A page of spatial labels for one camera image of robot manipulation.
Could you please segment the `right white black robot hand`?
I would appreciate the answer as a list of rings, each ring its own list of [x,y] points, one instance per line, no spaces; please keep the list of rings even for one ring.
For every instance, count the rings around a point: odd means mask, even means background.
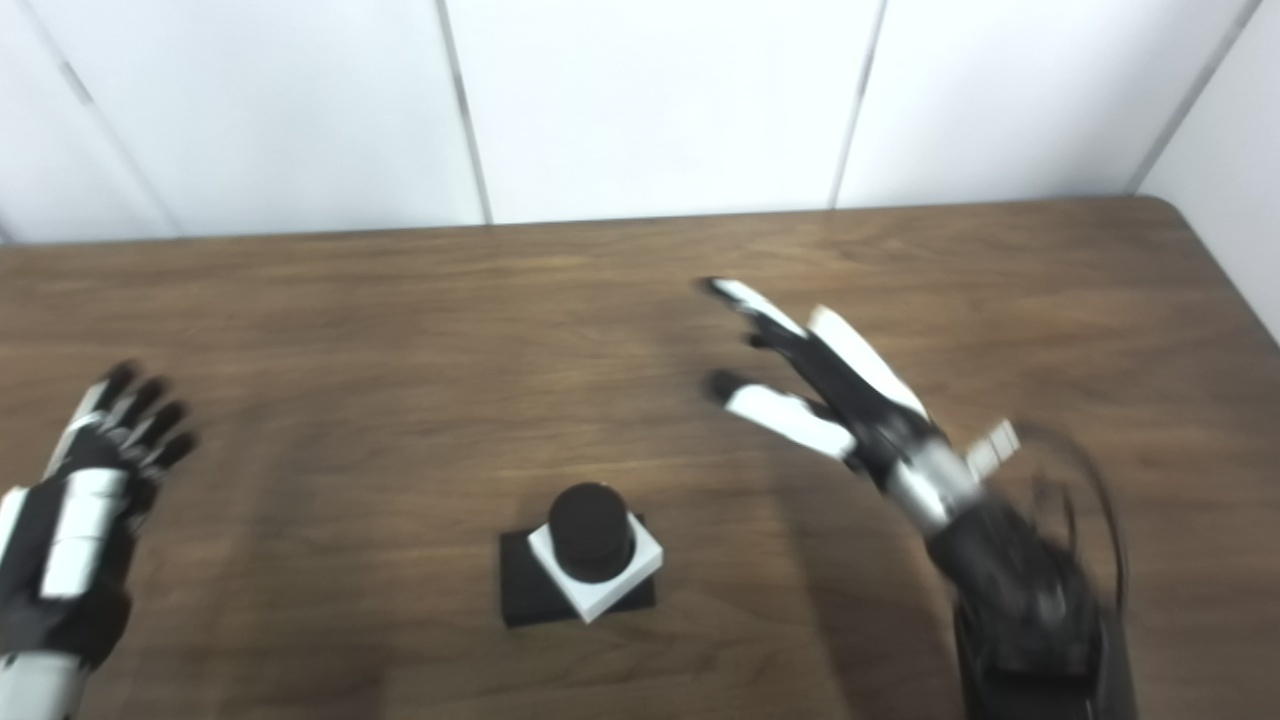
[[[879,488],[927,442],[945,439],[915,392],[837,313],[818,306],[801,325],[741,281],[698,283],[748,319],[750,346],[778,354],[819,396],[716,372],[709,387],[724,410],[864,471]]]

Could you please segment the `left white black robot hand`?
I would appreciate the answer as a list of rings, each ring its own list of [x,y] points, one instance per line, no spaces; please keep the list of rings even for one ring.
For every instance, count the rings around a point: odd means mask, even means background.
[[[92,383],[45,473],[3,497],[3,655],[99,667],[125,632],[127,579],[166,478],[198,441],[163,377],[125,360]]]

